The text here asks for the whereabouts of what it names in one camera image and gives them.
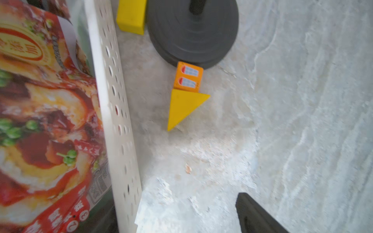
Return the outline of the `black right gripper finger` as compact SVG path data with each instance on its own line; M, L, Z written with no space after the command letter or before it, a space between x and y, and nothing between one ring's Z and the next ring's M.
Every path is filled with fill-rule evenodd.
M238 194L236 210L242 233L288 233L275 218L247 193Z

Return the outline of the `mapo tofu sauce packet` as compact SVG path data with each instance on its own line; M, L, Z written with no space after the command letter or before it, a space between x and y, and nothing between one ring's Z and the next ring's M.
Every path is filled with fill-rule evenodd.
M111 189L71 1L1 1L1 232L73 233Z

